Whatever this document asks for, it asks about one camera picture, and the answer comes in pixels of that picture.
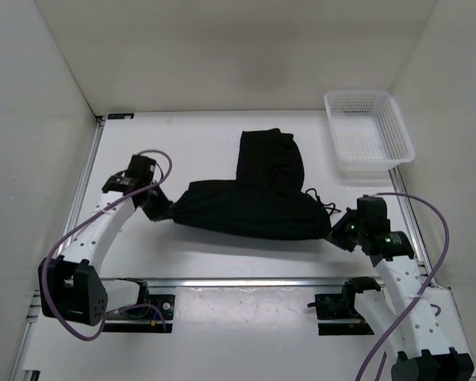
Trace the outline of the black shorts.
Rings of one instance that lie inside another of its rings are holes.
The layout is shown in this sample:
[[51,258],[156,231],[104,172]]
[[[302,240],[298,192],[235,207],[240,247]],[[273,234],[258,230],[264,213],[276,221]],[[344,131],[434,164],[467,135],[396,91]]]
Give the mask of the black shorts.
[[232,180],[190,183],[167,216],[175,223],[276,241],[326,238],[339,212],[314,188],[304,190],[305,167],[294,136],[280,129],[244,131]]

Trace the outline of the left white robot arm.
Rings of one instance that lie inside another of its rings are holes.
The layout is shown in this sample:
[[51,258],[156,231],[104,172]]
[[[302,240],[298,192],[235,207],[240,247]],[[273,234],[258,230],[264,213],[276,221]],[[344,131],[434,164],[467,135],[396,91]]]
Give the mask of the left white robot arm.
[[162,193],[153,174],[119,171],[102,187],[92,214],[50,249],[39,264],[41,310],[67,331],[91,341],[74,325],[103,330],[110,318],[164,321],[142,279],[104,282],[100,270],[122,226],[137,210],[150,210]]

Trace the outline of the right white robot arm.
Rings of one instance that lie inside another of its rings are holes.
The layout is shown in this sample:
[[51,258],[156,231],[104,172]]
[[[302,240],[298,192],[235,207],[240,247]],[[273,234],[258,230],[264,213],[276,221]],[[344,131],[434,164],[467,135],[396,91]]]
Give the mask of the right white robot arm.
[[389,344],[397,357],[394,380],[468,380],[474,372],[469,354],[459,353],[440,328],[432,305],[424,299],[424,282],[413,247],[402,231],[391,231],[385,212],[366,217],[347,210],[328,237],[347,251],[360,247],[383,280],[392,306],[377,291],[351,290],[340,298],[341,310],[357,318],[367,309],[371,325],[384,326],[379,344]]

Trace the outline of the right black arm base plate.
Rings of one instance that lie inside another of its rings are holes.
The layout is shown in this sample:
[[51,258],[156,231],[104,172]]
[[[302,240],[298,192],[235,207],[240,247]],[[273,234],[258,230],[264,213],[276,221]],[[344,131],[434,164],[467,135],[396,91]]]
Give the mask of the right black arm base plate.
[[316,312],[320,337],[373,336],[374,332],[342,294],[315,294],[307,308]]

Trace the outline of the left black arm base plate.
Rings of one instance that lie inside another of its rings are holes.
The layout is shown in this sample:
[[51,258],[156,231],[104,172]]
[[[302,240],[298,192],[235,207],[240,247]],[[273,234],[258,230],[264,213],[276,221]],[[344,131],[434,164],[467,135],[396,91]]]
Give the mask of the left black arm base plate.
[[141,279],[121,278],[106,283],[110,310],[104,333],[172,333],[175,295],[155,291]]

